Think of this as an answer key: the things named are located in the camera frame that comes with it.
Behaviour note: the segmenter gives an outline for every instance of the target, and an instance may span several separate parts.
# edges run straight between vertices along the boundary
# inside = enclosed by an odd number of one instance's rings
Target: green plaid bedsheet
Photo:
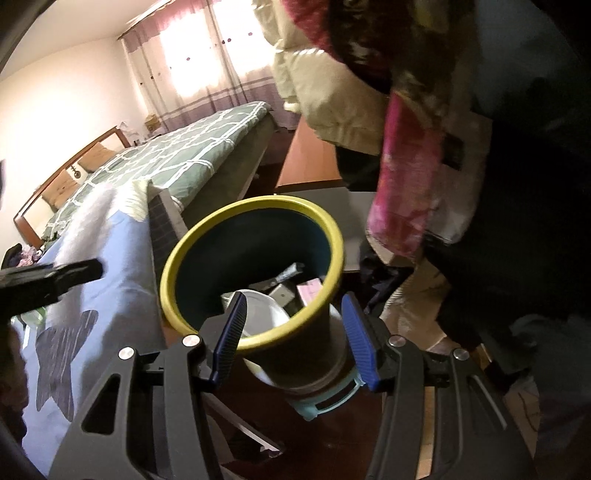
[[[120,186],[130,180],[151,179],[186,207],[238,142],[270,110],[265,102],[247,103],[121,151],[89,175],[55,213],[43,232],[43,239],[61,235],[76,209],[100,183]]]

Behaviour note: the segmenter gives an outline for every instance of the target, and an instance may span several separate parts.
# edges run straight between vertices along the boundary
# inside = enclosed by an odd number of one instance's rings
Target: black clamp arm
[[[225,314],[207,319],[198,335],[187,335],[167,350],[139,355],[131,347],[122,348],[76,414],[49,478],[161,478],[149,461],[139,460],[146,455],[135,451],[131,436],[138,421],[151,418],[151,409],[138,411],[138,397],[162,386],[172,478],[222,479],[200,394],[215,390],[229,375],[245,321],[246,297],[239,293]],[[108,424],[104,413],[112,405]]]
[[[468,352],[420,351],[366,316],[352,293],[343,298],[342,316],[362,379],[371,391],[387,395],[367,480],[415,479],[429,386],[436,391],[436,418],[427,479],[536,478],[513,418]]]

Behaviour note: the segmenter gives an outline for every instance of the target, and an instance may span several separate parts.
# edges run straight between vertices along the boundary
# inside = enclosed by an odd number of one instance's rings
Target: pillow
[[[74,195],[79,186],[66,170],[62,170],[56,179],[43,191],[41,197],[49,203],[53,210],[58,210],[68,198]]]
[[[116,152],[109,150],[102,143],[97,143],[78,159],[78,165],[92,173],[115,156]]]

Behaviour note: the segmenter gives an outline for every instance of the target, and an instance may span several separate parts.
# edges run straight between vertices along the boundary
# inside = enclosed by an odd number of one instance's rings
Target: wooden table
[[[318,138],[301,117],[275,192],[300,192],[344,185],[336,166],[335,146]]]

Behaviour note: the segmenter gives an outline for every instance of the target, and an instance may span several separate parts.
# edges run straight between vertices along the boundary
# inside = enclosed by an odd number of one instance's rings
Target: yellow bucket rim
[[[330,302],[339,288],[340,276],[345,265],[345,246],[343,236],[335,220],[321,207],[297,197],[287,195],[268,195],[240,200],[231,203],[205,217],[194,225],[177,243],[166,261],[160,282],[160,303],[166,319],[181,335],[198,333],[181,315],[175,295],[176,278],[181,262],[193,244],[216,225],[241,213],[265,208],[283,208],[293,210],[313,220],[322,228],[330,247],[330,265],[322,288],[318,295],[306,307],[301,309],[287,323],[279,325],[257,335],[241,338],[238,342],[237,353],[245,354],[276,342],[283,341],[316,317],[323,307]]]

